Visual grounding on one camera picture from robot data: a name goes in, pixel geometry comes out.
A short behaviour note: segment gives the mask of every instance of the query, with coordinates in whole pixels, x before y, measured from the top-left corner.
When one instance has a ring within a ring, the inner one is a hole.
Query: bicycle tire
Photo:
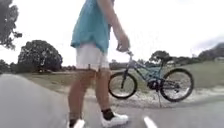
[[[112,79],[114,79],[115,77],[118,77],[118,76],[123,76],[124,75],[124,72],[117,72],[117,73],[115,73],[115,74],[113,74],[111,77],[110,77],[110,80],[109,80],[109,93],[114,97],[114,98],[116,98],[116,99],[120,99],[120,100],[126,100],[126,99],[128,99],[128,98],[130,98],[131,96],[133,96],[135,93],[136,93],[136,91],[137,91],[137,80],[136,80],[136,78],[133,76],[133,75],[131,75],[130,73],[127,73],[126,74],[126,77],[129,77],[131,80],[132,80],[132,82],[134,83],[134,88],[133,88],[133,90],[132,90],[132,92],[130,93],[130,94],[128,94],[127,96],[118,96],[118,95],[116,95],[115,93],[113,93],[113,91],[111,90],[111,86],[110,86],[110,83],[111,83],[111,80]]]
[[[178,73],[178,72],[181,72],[181,73],[184,73],[186,74],[189,78],[190,78],[190,87],[189,87],[189,90],[187,91],[187,93],[177,99],[173,99],[171,97],[169,97],[168,95],[166,95],[165,91],[164,91],[164,84],[162,83],[161,84],[161,88],[160,88],[160,93],[161,95],[168,101],[170,102],[180,102],[184,99],[186,99],[188,96],[191,95],[193,89],[194,89],[194,78],[193,78],[193,75],[186,69],[183,69],[183,68],[175,68],[175,69],[172,69],[170,70],[169,72],[167,72],[163,78],[166,80],[168,76],[174,74],[174,73]]]

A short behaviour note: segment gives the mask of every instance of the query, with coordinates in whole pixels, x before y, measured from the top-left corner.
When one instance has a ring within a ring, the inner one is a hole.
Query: front wheel
[[[180,102],[186,99],[193,89],[194,78],[192,74],[186,69],[176,68],[164,75],[160,93],[170,102]]]
[[[117,72],[109,81],[109,93],[120,100],[125,100],[137,91],[137,80],[129,73]]]

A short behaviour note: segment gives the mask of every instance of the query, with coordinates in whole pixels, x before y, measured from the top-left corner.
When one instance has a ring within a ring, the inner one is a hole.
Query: teal shirt
[[[72,35],[71,46],[79,47],[83,43],[94,43],[103,53],[109,47],[109,27],[96,0],[86,0]]]

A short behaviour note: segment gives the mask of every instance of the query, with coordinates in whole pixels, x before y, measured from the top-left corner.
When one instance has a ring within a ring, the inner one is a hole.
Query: blue bicycle
[[[113,97],[124,100],[136,93],[138,82],[135,76],[129,72],[130,69],[134,69],[137,74],[141,76],[149,89],[155,90],[157,93],[160,92],[161,95],[170,102],[182,101],[192,93],[194,89],[194,78],[188,70],[184,68],[174,68],[161,77],[163,67],[169,61],[173,60],[173,57],[158,56],[157,59],[160,60],[160,66],[157,67],[157,70],[155,70],[152,68],[147,68],[146,66],[133,60],[132,52],[128,51],[127,54],[130,56],[130,60],[126,69],[124,71],[114,73],[109,81],[109,93]],[[144,69],[147,73],[143,75],[143,73],[140,72],[139,67]],[[188,81],[186,84],[187,86],[182,86],[182,82],[186,81]]]

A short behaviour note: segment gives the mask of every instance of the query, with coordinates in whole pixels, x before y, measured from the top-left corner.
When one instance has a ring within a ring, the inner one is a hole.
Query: road
[[[145,128],[143,115],[153,119],[158,128],[223,128],[222,99],[224,97],[216,97],[201,103],[170,108],[112,108],[116,112],[130,116],[131,122],[122,128]],[[95,100],[87,99],[84,106],[84,118],[87,123],[91,128],[101,128],[101,113]],[[45,89],[20,76],[0,76],[1,128],[65,128],[67,110],[64,95]]]

